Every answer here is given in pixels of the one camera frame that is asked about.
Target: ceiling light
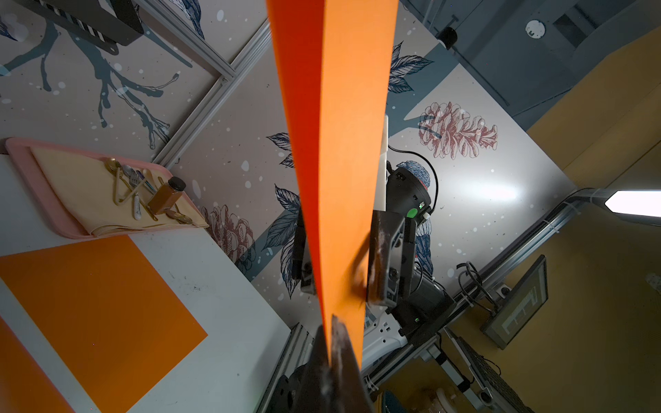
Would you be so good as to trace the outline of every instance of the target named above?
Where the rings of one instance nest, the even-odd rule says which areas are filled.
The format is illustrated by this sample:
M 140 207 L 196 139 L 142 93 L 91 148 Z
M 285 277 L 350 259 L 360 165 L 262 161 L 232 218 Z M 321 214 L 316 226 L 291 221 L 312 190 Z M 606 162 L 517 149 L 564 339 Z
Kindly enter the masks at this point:
M 620 219 L 661 226 L 661 190 L 581 189 L 567 201 L 589 202 L 614 213 Z
M 615 213 L 661 217 L 661 191 L 617 191 L 605 204 Z

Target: keyboard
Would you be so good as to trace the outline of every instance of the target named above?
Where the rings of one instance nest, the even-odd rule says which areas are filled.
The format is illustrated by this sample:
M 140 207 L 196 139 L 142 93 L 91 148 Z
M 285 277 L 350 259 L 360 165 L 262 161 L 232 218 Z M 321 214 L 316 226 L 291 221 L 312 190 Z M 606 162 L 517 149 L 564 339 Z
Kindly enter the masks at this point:
M 533 411 L 521 401 L 518 394 L 508 386 L 505 380 L 503 380 L 501 376 L 491 368 L 484 357 L 480 356 L 475 350 L 473 350 L 463 338 L 459 337 L 457 340 L 461 343 L 461 347 L 464 349 L 466 356 L 468 356 L 468 359 L 471 362 L 471 367 L 476 370 L 475 373 L 477 375 L 480 375 L 488 382 L 490 387 L 500 393 L 500 395 L 507 400 L 512 407 L 514 407 L 517 413 L 533 413 Z

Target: ceiling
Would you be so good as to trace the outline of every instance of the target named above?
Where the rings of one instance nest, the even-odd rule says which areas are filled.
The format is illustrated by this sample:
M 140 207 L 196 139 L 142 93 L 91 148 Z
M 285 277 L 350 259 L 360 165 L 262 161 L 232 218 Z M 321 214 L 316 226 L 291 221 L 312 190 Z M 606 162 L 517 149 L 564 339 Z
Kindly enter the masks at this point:
M 401 0 L 527 130 L 605 56 L 661 25 L 655 0 Z M 535 39 L 531 20 L 545 26 Z

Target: wallpaper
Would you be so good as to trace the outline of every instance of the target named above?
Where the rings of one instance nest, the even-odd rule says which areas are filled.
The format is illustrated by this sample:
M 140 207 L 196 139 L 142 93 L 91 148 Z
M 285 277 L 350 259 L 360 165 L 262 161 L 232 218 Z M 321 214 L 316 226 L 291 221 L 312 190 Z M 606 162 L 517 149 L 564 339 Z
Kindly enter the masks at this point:
M 164 0 L 193 32 L 231 63 L 266 20 L 264 0 Z
M 456 292 L 457 264 L 483 267 L 574 185 L 401 5 L 388 88 L 390 145 L 425 156 L 440 180 L 438 207 L 416 232 L 416 259 Z M 387 157 L 434 198 L 436 182 L 422 159 Z M 316 328 L 316 297 L 291 279 L 300 201 L 271 50 L 175 173 L 191 183 L 211 236 L 283 320 Z
M 11 1 L 0 21 L 0 137 L 149 161 L 215 81 L 146 25 L 113 56 Z

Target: glass jar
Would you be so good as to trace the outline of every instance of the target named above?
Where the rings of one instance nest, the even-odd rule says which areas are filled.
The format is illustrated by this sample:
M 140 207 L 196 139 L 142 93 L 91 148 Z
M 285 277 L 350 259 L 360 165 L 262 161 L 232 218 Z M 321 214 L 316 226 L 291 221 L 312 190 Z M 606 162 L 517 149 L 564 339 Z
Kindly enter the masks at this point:
M 156 194 L 151 197 L 147 208 L 154 215 L 165 213 L 181 198 L 184 189 L 186 189 L 186 183 L 181 178 L 173 176 L 166 184 L 161 185 Z

